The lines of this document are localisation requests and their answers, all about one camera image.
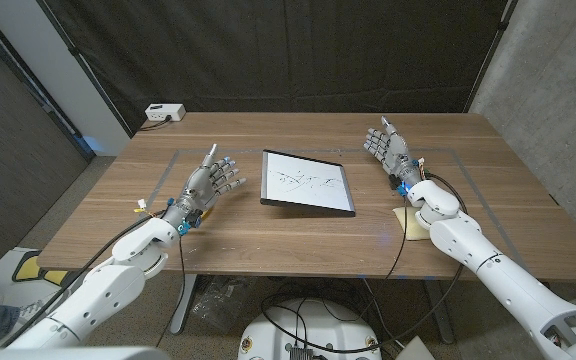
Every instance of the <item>black backdrop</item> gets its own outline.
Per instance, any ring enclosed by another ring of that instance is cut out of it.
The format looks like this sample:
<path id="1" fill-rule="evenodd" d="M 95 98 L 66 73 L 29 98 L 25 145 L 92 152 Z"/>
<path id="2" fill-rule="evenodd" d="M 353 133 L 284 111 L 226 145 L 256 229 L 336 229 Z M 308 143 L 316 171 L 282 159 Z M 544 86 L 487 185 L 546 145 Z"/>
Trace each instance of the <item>black backdrop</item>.
<path id="1" fill-rule="evenodd" d="M 506 1 L 47 4 L 135 130 L 158 102 L 188 111 L 461 112 Z"/>

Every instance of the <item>power strip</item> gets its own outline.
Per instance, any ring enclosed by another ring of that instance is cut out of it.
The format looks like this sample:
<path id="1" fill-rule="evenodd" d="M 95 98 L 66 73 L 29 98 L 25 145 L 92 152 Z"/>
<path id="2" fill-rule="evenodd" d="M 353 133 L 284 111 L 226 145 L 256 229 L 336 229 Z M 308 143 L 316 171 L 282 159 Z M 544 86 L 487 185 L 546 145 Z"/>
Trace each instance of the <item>power strip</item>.
<path id="1" fill-rule="evenodd" d="M 184 104 L 150 104 L 146 109 L 150 121 L 164 121 L 170 115 L 172 121 L 181 121 L 186 115 Z"/>

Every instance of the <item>robotic arm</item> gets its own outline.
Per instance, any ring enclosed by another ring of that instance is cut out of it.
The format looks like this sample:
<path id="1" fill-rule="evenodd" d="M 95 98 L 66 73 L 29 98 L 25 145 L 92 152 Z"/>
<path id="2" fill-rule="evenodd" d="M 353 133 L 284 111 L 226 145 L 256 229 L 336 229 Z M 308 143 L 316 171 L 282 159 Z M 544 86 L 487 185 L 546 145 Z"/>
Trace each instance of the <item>robotic arm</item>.
<path id="1" fill-rule="evenodd" d="M 479 224 L 459 210 L 458 200 L 431 180 L 422 180 L 406 142 L 382 116 L 385 133 L 369 129 L 364 147 L 386 173 L 401 181 L 398 188 L 419 224 L 430 230 L 432 243 L 457 260 L 486 285 L 528 332 L 547 359 L 576 359 L 576 305 L 547 289 L 502 254 L 482 234 Z"/>
<path id="2" fill-rule="evenodd" d="M 93 268 L 72 296 L 8 348 L 75 346 L 135 300 L 146 279 L 157 275 L 166 264 L 164 249 L 176 245 L 190 228 L 199 227 L 201 215 L 219 196 L 246 181 L 242 178 L 227 183 L 239 170 L 228 157 L 215 162 L 216 153 L 215 144 L 161 218 L 152 218 L 121 238 L 112 256 Z"/>

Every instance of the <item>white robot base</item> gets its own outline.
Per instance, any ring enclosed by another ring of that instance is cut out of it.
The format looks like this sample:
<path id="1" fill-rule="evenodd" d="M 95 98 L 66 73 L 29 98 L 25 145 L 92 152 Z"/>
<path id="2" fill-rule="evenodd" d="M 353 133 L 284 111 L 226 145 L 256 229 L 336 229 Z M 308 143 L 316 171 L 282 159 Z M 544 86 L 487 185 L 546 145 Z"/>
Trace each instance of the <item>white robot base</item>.
<path id="1" fill-rule="evenodd" d="M 360 349 L 376 344 L 377 337 L 375 332 L 363 319 L 341 321 L 356 319 L 357 315 L 339 304 L 331 301 L 326 301 L 324 304 L 318 298 L 307 298 L 305 300 L 304 298 L 297 298 L 286 301 L 281 306 L 294 311 L 299 309 L 299 314 L 306 325 L 305 334 L 304 324 L 292 311 L 271 307 L 267 310 L 268 316 L 286 331 L 292 334 L 295 334 L 296 331 L 297 336 L 302 339 L 307 336 L 307 340 L 310 343 L 343 350 Z M 381 359 L 379 349 L 357 354 L 335 354 L 329 351 L 312 349 L 310 346 L 306 347 L 306 351 L 303 348 L 303 343 L 298 342 L 297 346 L 295 346 L 295 339 L 283 333 L 261 314 L 244 331 L 239 344 L 237 359 L 289 360 L 296 358 L 306 360 L 319 355 L 323 355 L 328 360 Z"/>

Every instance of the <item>wooden table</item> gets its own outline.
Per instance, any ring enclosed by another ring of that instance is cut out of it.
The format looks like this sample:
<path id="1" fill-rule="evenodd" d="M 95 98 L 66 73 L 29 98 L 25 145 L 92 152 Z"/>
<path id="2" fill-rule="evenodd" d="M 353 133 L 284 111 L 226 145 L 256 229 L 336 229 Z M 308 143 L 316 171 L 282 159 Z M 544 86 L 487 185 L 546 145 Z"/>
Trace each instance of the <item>wooden table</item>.
<path id="1" fill-rule="evenodd" d="M 82 266 L 137 219 L 137 199 L 162 209 L 212 143 L 248 178 L 183 237 L 188 273 L 382 277 L 392 266 L 402 206 L 362 145 L 381 114 L 189 113 L 137 134 L 39 257 L 46 268 Z M 447 179 L 501 251 L 541 280 L 576 280 L 576 224 L 504 140 L 476 114 L 391 114 L 413 156 Z M 259 203 L 261 150 L 344 165 L 357 216 L 323 218 Z M 166 269 L 180 270 L 170 249 Z M 393 278 L 448 279 L 457 263 L 430 241 L 408 241 Z M 467 272 L 465 277 L 473 278 Z"/>

